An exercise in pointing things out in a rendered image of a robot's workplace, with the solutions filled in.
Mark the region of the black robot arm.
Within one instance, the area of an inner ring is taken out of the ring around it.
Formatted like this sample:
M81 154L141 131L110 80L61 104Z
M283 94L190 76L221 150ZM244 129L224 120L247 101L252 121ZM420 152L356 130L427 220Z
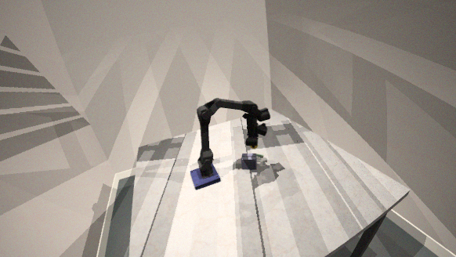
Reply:
M270 113L268 108L259 109L258 105L251 100L244 101L235 101L235 100L225 100L220 98L214 98L212 101L205 103L203 106L197 108L197 117L200 122L201 128L201 151L200 157L197 159L199 168L201 170L201 175L203 179L213 176L212 170L212 161L213 153L211 148L209 149L209 133L208 125L211 121L211 116L220 108L229 108L235 110L242 110L249 114L244 113L242 116L244 119L247 119L247 125L253 126L257 125L258 121L265 121L270 119ZM255 129L255 134L260 134L266 136L266 123L262 123L257 126Z

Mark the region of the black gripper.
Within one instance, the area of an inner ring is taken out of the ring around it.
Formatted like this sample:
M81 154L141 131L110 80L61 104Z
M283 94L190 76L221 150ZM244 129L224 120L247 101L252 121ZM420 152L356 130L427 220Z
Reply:
M248 138L246 139L246 146L252 146L255 148L255 146L258 145L259 134L255 134L255 129L258 128L257 126L258 124L253 126L247 125Z

